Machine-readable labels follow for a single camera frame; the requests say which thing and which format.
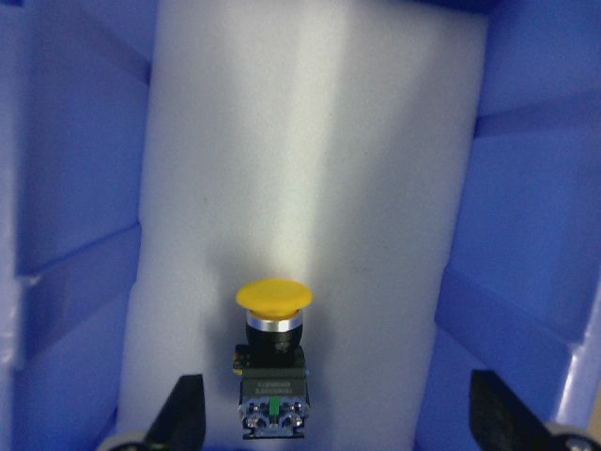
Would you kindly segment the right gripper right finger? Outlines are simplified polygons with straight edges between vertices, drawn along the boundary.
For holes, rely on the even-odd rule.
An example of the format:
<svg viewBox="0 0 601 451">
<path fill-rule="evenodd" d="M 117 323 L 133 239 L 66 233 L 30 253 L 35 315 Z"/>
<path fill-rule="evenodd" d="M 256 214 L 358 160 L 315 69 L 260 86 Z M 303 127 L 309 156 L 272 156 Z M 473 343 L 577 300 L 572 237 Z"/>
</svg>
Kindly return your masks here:
<svg viewBox="0 0 601 451">
<path fill-rule="evenodd" d="M 469 427 L 481 450 L 548 450 L 549 431 L 490 370 L 472 370 Z"/>
</svg>

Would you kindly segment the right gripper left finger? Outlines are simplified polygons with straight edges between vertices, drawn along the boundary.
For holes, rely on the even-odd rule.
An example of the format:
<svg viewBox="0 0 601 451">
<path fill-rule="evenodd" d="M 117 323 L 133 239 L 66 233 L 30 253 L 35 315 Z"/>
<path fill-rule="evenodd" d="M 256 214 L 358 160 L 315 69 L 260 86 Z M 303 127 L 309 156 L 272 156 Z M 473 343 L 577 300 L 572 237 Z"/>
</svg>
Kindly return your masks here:
<svg viewBox="0 0 601 451">
<path fill-rule="evenodd" d="M 207 431 L 202 374 L 182 375 L 143 440 L 147 450 L 201 450 Z"/>
</svg>

